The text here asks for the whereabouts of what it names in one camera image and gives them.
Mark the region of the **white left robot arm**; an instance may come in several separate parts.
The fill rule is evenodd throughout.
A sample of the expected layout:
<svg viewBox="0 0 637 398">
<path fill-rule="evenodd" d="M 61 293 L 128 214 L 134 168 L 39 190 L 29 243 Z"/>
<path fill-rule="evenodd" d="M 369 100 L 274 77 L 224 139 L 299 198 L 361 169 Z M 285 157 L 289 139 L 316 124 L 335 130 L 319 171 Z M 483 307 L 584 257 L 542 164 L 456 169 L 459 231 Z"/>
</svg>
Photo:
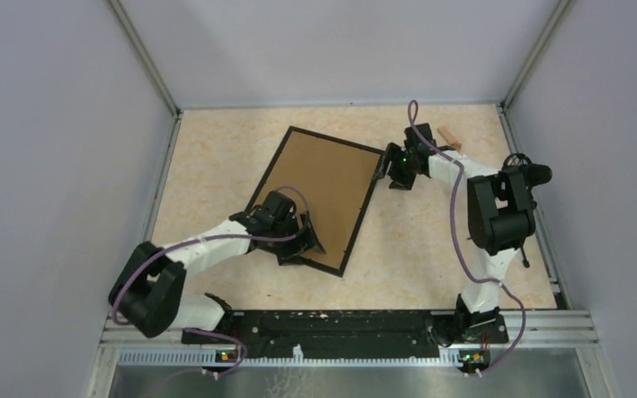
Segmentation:
<svg viewBox="0 0 637 398">
<path fill-rule="evenodd" d="M 110 317 L 145 337 L 169 328 L 196 329 L 212 342 L 229 338 L 227 304 L 213 294 L 186 295 L 185 283 L 230 258 L 268 250 L 280 265 L 297 265 L 306 252 L 324 253 L 306 204 L 298 206 L 280 187 L 248 211 L 177 243 L 138 244 L 109 292 Z"/>
</svg>

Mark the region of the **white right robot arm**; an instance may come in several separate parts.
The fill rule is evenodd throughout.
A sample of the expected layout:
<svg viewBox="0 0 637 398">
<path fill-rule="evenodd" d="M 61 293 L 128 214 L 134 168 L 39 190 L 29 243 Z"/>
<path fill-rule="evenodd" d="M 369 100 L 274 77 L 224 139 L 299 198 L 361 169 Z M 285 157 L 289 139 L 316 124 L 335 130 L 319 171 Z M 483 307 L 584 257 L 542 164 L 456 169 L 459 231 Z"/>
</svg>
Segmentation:
<svg viewBox="0 0 637 398">
<path fill-rule="evenodd" d="M 552 170 L 523 153 L 508 155 L 500 169 L 485 166 L 453 146 L 437 146 L 430 125 L 418 124 L 405 130 L 403 144 L 386 146 L 373 177 L 389 177 L 391 189 L 409 191 L 419 175 L 451 186 L 451 240 L 469 280 L 452 317 L 429 327 L 427 336 L 445 347 L 481 342 L 503 330 L 499 292 L 536 230 L 532 190 L 550 182 Z"/>
</svg>

